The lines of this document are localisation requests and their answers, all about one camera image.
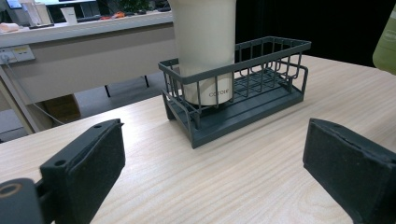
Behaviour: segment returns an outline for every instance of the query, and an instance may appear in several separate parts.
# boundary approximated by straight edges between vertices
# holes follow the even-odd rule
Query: cable
[[[11,129],[11,130],[8,130],[8,131],[5,131],[5,132],[2,132],[2,133],[0,133],[0,135],[1,135],[1,134],[4,134],[4,133],[10,133],[10,132],[14,132],[14,131],[17,131],[17,130],[19,130],[19,129],[23,129],[23,127],[19,127],[19,128],[15,128],[15,129]]]
[[[17,81],[18,85],[20,86],[20,88],[23,90],[23,93],[28,97],[30,102],[33,102],[32,98],[30,98],[30,95],[26,92],[26,90],[23,88],[22,84],[20,83],[18,76],[15,74],[14,70],[11,68],[11,66],[9,65],[9,58],[7,55],[2,55],[1,60],[3,61],[4,64],[7,65],[8,69],[11,71],[12,76],[14,76],[14,79]],[[45,115],[47,115],[48,117],[52,118],[53,120],[55,120],[56,122],[58,122],[59,124],[64,124],[63,122],[59,121],[58,119],[56,119],[55,117],[53,117],[51,114],[47,113],[47,111],[43,110],[40,106],[38,106],[36,103],[32,103],[39,111],[41,111],[42,113],[44,113]]]

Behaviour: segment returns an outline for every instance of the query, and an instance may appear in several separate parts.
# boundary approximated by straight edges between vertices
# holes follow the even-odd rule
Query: floor
[[[146,86],[143,77],[110,84],[110,97],[107,97],[105,87],[75,93],[81,113],[80,119],[161,95],[165,88],[163,73],[149,75],[148,84],[149,87]],[[25,135],[27,133],[13,110],[0,111],[0,143]]]

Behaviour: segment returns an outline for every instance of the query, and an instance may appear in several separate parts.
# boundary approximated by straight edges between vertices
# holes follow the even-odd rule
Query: chair leg
[[[145,80],[146,80],[146,86],[149,87],[149,80],[148,80],[148,76],[145,76]]]
[[[111,97],[110,92],[108,91],[108,86],[107,85],[105,85],[105,89],[106,89],[107,97]]]

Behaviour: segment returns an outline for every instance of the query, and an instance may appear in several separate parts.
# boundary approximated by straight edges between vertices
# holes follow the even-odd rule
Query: metal wire rack
[[[310,48],[309,41],[267,36],[237,44],[236,63],[189,77],[178,72],[178,59],[160,62],[166,84],[163,102],[167,117],[177,120],[192,148],[196,148],[300,103],[308,76],[301,59],[303,51]],[[217,90],[218,76],[228,73],[233,79],[231,99],[219,104],[216,95],[216,104],[202,105],[199,82],[214,78]],[[184,98],[184,87],[191,83],[197,86],[197,105]]]

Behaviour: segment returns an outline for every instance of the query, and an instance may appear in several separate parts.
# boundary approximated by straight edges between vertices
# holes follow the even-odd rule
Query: green bottle
[[[396,5],[376,45],[373,63],[376,68],[396,75]]]

